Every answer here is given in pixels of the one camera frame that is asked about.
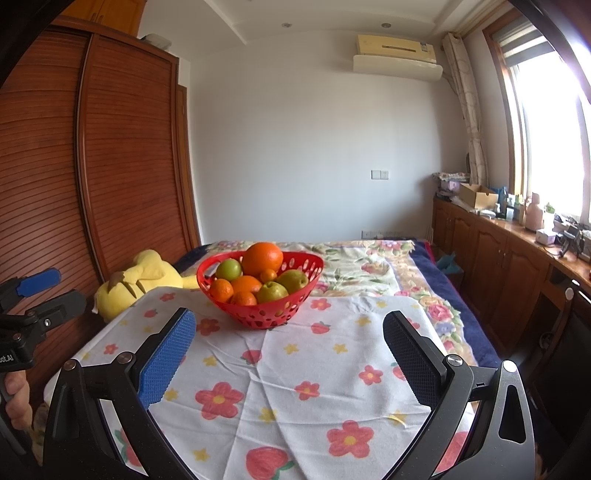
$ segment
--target tangerine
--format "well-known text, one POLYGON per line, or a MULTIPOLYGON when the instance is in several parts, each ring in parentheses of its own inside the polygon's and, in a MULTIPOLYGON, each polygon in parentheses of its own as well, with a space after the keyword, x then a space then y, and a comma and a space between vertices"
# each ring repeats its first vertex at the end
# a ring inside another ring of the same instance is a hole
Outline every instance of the tangerine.
POLYGON ((261 272, 260 279, 263 283, 267 283, 268 281, 273 281, 277 278, 277 272, 275 270, 271 270, 267 268, 261 272))
POLYGON ((212 282, 212 286, 209 287, 209 294, 214 300, 226 303, 234 295, 234 289, 228 280, 217 278, 212 282))
POLYGON ((258 242, 251 246, 242 257, 242 271, 245 275, 258 277, 263 270, 278 271, 283 263, 283 252, 269 242, 258 242))
POLYGON ((232 297, 234 305, 256 305, 256 297, 249 291, 239 291, 232 297))
POLYGON ((262 283, 250 275, 243 275, 232 282, 234 293, 238 293, 239 291, 256 293, 261 289, 261 287, 262 283))

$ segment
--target fruit basket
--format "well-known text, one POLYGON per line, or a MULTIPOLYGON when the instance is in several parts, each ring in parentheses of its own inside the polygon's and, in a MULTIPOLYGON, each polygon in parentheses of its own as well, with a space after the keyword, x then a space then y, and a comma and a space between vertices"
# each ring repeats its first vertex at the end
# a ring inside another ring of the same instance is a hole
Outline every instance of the fruit basket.
POLYGON ((215 300, 209 292, 213 275, 207 277, 206 272, 215 271, 215 265, 228 258, 234 258, 241 262, 243 254, 244 252, 227 252, 206 258, 197 269, 197 282, 202 292, 218 308, 231 315, 242 325, 257 330, 283 325, 293 318, 301 304, 314 290, 324 268, 324 261, 316 255, 306 252, 283 252, 283 263, 278 273, 281 274, 286 270, 302 270, 310 280, 304 288, 281 300, 252 306, 233 305, 215 300))

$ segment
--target stuffed animal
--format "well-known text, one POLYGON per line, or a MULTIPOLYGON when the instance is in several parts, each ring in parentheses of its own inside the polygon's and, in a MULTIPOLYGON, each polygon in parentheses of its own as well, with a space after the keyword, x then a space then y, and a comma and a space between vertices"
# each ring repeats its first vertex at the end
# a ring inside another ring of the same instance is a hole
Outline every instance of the stuffed animal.
POLYGON ((145 293, 156 287, 199 288, 196 275, 181 277, 158 252, 145 250, 134 258, 134 266, 111 275, 95 294, 95 309, 109 323, 145 293))

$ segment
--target green apple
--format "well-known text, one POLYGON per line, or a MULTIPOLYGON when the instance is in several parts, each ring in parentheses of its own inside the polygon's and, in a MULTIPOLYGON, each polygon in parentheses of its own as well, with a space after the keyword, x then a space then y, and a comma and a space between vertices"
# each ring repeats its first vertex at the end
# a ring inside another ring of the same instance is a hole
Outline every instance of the green apple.
POLYGON ((238 260, 228 258, 219 264, 216 270, 216 277, 223 278, 229 282, 236 280, 242 275, 242 266, 238 260))
POLYGON ((279 276, 276 282, 283 285, 291 295, 308 284, 308 277, 302 270, 287 270, 279 276))
POLYGON ((277 282, 268 281, 256 294, 256 300, 258 303, 268 303, 270 301, 276 301, 287 297, 289 294, 283 285, 279 285, 277 282))

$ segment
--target metal bolt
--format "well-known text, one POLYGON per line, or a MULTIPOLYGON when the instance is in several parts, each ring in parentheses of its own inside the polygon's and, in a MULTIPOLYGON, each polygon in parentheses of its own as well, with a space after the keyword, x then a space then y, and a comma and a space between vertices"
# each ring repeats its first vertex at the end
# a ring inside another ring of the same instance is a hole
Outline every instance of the metal bolt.
POLYGON ((453 367, 460 367, 464 363, 464 360, 462 360, 461 356, 452 353, 451 355, 447 356, 447 363, 453 367))
POLYGON ((76 360, 69 359, 64 364, 64 370, 74 370, 76 368, 76 360))
POLYGON ((119 355, 117 355, 117 363, 118 364, 128 364, 129 362, 131 362, 131 359, 134 357, 134 354, 132 354, 131 352, 122 352, 119 355))
POLYGON ((517 365, 515 365, 511 360, 505 360, 503 362, 503 368, 512 374, 517 372, 517 365))

